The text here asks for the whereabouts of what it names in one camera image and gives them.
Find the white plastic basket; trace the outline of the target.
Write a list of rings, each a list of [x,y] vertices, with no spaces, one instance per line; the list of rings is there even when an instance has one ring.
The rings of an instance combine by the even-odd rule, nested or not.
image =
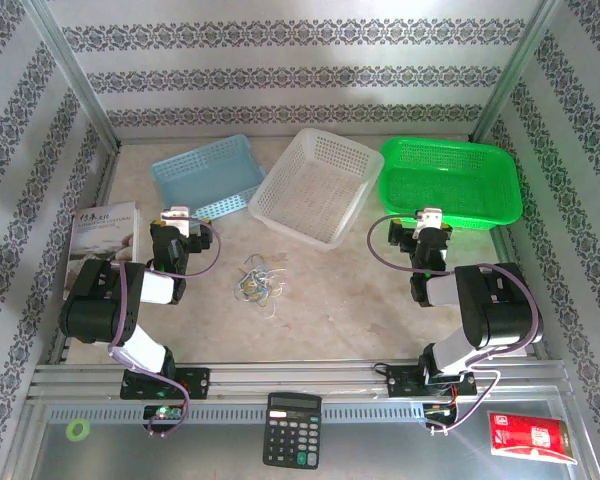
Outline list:
[[[321,251],[333,250],[357,219],[383,167],[378,151],[305,128],[266,175],[248,211],[273,231]]]

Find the green plastic basket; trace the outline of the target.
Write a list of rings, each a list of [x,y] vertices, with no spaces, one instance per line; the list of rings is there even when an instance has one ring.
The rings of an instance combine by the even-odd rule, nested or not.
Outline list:
[[[491,145],[394,137],[381,147],[379,199],[390,215],[438,208],[454,228],[490,230],[523,212],[512,156]]]

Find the paperback book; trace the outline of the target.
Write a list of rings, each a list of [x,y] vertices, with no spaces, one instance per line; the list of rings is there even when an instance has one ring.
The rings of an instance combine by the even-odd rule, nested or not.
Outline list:
[[[135,202],[91,207],[76,213],[70,238],[64,300],[87,260],[137,261],[138,222],[139,210]]]

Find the light blue plastic basket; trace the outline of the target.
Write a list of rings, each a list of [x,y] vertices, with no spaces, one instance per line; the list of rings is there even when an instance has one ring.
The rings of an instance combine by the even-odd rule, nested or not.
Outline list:
[[[159,161],[150,172],[166,209],[186,206],[211,220],[245,208],[266,176],[242,134]]]

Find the small circuit board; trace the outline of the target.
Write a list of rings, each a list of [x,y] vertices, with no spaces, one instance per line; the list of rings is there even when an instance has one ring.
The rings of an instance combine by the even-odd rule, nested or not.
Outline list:
[[[425,403],[424,415],[439,422],[451,422],[456,416],[457,405],[455,402]]]
[[[148,405],[144,407],[143,419],[158,421],[178,421],[182,416],[181,405]]]

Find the green tape roll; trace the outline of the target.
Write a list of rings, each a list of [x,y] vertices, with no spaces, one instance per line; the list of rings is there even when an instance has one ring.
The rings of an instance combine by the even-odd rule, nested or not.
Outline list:
[[[91,430],[91,425],[88,420],[78,418],[72,420],[66,427],[65,434],[66,438],[70,442],[81,442],[85,440]]]

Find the red foil packet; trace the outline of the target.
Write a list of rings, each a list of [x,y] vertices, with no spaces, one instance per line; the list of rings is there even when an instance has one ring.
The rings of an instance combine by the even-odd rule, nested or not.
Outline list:
[[[577,465],[567,424],[560,419],[488,412],[494,456]]]

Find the black desk calculator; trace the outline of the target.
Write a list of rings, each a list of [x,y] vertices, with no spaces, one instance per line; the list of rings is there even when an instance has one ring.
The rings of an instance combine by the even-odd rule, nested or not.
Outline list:
[[[296,392],[268,395],[262,461],[265,465],[316,470],[320,461],[322,398]]]

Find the aluminium side rail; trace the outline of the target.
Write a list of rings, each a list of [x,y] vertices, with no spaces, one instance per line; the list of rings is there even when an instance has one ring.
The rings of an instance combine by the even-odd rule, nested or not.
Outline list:
[[[87,196],[81,200],[79,204],[79,209],[98,207],[108,203],[112,178],[115,175],[117,159],[118,152],[114,152],[108,155],[106,161],[101,167],[98,182],[88,182],[88,186],[92,187],[92,189],[90,190],[92,195]],[[54,330],[52,332],[50,343],[46,352],[41,356],[39,360],[40,364],[58,365],[64,364],[68,360],[69,350],[71,347],[71,340],[61,332],[58,324],[58,319],[54,320],[53,327]]]
[[[533,342],[527,345],[524,349],[519,349],[515,352],[510,352],[504,355],[505,358],[531,358],[535,360],[549,360],[550,356],[545,347],[544,341],[544,318],[540,310],[540,304],[538,303],[533,289],[529,285],[524,269],[520,264],[520,260],[517,258],[514,252],[513,241],[510,239],[509,232],[506,227],[497,226],[489,231],[491,240],[494,246],[494,250],[499,263],[515,263],[520,272],[521,280],[525,286],[529,289],[532,294],[534,301],[539,313],[539,327],[538,334]]]

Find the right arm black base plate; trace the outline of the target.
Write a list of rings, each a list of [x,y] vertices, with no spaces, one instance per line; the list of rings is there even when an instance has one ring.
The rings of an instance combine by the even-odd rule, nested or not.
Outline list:
[[[394,365],[385,369],[386,385],[391,398],[415,398],[459,396],[477,394],[475,377],[472,373],[431,375],[424,367],[415,365]]]

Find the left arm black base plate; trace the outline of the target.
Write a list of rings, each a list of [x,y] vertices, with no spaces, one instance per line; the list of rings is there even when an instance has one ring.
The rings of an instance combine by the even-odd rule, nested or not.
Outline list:
[[[211,370],[207,368],[177,368],[173,382],[187,390],[192,400],[205,400],[210,386]],[[125,370],[120,387],[123,400],[180,400],[181,390],[164,380]]]

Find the aluminium mounting rail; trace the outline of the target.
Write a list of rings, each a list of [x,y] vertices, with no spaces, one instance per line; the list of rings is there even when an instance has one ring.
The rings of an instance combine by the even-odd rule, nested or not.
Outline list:
[[[210,402],[264,402],[281,390],[316,394],[328,402],[360,403],[388,397],[386,381],[371,362],[306,361],[264,363],[211,363]],[[494,395],[569,392],[560,361],[509,357],[488,366],[501,372]],[[117,402],[123,368],[114,365],[42,365],[35,369],[26,400],[30,403]]]

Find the aluminium frame post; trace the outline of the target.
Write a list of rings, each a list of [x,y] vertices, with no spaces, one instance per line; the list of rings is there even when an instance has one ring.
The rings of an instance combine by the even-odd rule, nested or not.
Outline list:
[[[47,6],[46,0],[20,0],[20,2],[76,94],[100,139],[111,151],[117,153],[120,140],[62,29]]]
[[[564,0],[538,0],[468,139],[484,143]]]

